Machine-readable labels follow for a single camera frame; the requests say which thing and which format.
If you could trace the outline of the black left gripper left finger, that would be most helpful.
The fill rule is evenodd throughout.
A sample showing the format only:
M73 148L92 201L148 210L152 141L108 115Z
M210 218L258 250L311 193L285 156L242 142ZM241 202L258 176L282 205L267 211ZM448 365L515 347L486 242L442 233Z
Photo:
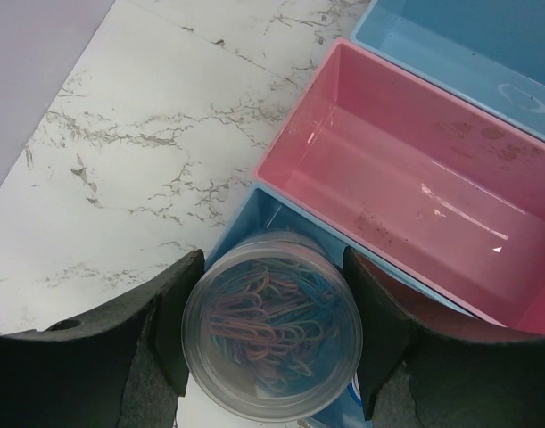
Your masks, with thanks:
M171 427L186 393L191 251L153 279L44 331L0 335L0 427Z

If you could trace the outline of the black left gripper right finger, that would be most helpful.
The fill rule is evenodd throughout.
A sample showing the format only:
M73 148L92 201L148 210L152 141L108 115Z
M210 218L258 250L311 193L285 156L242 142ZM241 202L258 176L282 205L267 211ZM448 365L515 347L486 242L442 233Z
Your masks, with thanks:
M358 305L357 370L376 427L545 427L545 334L464 315L343 253Z

